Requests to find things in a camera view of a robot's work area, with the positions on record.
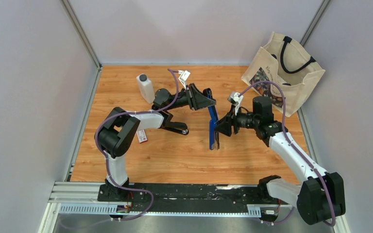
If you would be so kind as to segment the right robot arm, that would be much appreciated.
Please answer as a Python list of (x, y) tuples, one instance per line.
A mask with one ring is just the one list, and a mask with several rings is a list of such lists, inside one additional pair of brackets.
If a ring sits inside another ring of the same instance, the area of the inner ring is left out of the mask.
[(243, 97), (234, 92), (228, 98), (230, 111), (215, 126), (215, 131), (226, 136), (239, 129), (253, 129), (267, 147), (277, 153), (299, 181), (299, 185), (272, 175), (259, 180), (258, 198), (263, 203), (282, 200), (298, 210), (308, 225), (326, 223), (346, 212), (343, 178), (329, 173), (314, 162), (296, 143), (283, 122), (274, 119), (272, 102), (267, 97), (254, 97), (253, 109), (242, 112)]

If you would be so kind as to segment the blue stapler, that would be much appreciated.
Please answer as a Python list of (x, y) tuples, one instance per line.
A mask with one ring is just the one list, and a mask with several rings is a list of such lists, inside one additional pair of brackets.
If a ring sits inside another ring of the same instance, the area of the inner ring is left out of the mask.
[(209, 149), (218, 150), (220, 148), (219, 133), (215, 131), (215, 127), (219, 118), (215, 105), (208, 107), (208, 111), (211, 117), (209, 121)]

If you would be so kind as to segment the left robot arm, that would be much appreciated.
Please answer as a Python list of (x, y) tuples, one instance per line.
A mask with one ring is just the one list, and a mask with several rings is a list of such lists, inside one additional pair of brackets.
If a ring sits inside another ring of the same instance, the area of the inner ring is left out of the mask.
[(154, 97), (151, 110), (144, 114), (130, 114), (115, 107), (95, 133), (96, 145), (105, 155), (107, 166), (105, 183), (100, 186), (98, 194), (99, 201), (125, 201), (131, 197), (133, 190), (129, 187), (125, 153), (138, 131), (163, 129), (188, 135), (188, 126), (183, 122), (172, 121), (173, 115), (169, 110), (189, 106), (196, 111), (216, 105), (210, 88), (200, 91), (194, 83), (175, 94), (160, 88)]

